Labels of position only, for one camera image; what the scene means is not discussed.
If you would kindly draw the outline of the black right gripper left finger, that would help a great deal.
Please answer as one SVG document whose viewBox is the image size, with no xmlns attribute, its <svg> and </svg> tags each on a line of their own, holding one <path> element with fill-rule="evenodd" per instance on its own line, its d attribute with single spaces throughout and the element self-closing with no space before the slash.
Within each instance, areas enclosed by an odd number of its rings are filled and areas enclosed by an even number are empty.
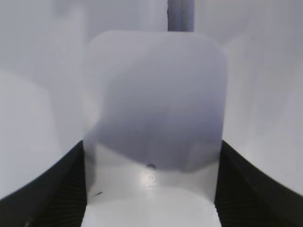
<svg viewBox="0 0 303 227">
<path fill-rule="evenodd" d="M 0 200 L 2 227 L 79 227 L 87 206 L 83 142 Z"/>
</svg>

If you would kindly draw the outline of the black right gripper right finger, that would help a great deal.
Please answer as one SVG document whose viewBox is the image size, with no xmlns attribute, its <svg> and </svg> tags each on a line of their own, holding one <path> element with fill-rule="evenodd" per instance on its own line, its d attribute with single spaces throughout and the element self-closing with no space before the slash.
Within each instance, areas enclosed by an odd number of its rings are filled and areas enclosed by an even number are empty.
<svg viewBox="0 0 303 227">
<path fill-rule="evenodd" d="M 301 227 L 303 197 L 223 141 L 214 204 L 223 227 Z"/>
</svg>

